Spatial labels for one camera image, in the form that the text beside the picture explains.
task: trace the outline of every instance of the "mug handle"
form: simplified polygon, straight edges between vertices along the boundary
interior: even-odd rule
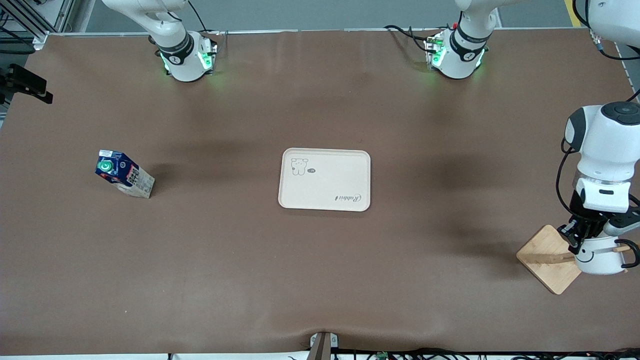
[[[638,248],[638,245],[636,245],[636,243],[625,239],[617,239],[615,240],[615,242],[618,244],[625,244],[634,252],[634,262],[629,264],[622,264],[623,269],[635,268],[636,266],[640,265],[640,249]]]

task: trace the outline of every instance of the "yellow stripe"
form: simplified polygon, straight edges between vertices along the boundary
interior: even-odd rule
[[[573,13],[573,2],[572,0],[564,0],[564,5],[566,6],[566,11],[569,13],[569,19],[571,19],[571,25],[574,28],[579,28],[582,24],[580,20]]]

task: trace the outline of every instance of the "green bottle cap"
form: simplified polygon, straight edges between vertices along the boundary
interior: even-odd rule
[[[98,164],[98,167],[104,172],[109,172],[113,170],[113,163],[111,162],[111,160],[102,160]]]

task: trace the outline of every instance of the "brown tablecloth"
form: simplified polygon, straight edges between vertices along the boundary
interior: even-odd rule
[[[145,37],[50,37],[28,68],[54,104],[16,96],[0,131],[0,352],[288,351],[320,330],[376,350],[637,346],[639,270],[556,296],[515,257],[568,219],[567,116],[626,99],[625,73],[584,30],[490,46],[455,81],[397,33],[230,35],[215,75],[179,83]],[[289,147],[367,151],[369,210],[282,209]],[[99,149],[155,176],[151,199],[96,176]]]

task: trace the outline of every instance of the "green led light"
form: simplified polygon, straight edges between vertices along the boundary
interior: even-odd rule
[[[113,163],[109,160],[102,160],[98,164],[98,167],[104,172],[109,172],[113,169]]]
[[[447,53],[446,48],[443,45],[441,45],[438,51],[436,51],[436,53],[433,55],[433,60],[431,62],[433,66],[436,66],[436,67],[440,66],[442,64],[442,59],[444,58],[446,53]]]
[[[170,71],[169,64],[166,63],[166,59],[164,58],[164,55],[160,54],[160,59],[162,59],[162,62],[164,63],[164,69],[167,71]]]
[[[480,52],[480,55],[478,55],[478,62],[476,63],[476,68],[478,68],[478,66],[480,66],[480,64],[482,64],[482,55],[484,55],[484,50],[482,50]]]
[[[202,67],[204,67],[205,69],[209,70],[211,69],[211,56],[209,56],[207,53],[199,53],[200,54],[200,61],[202,62]]]

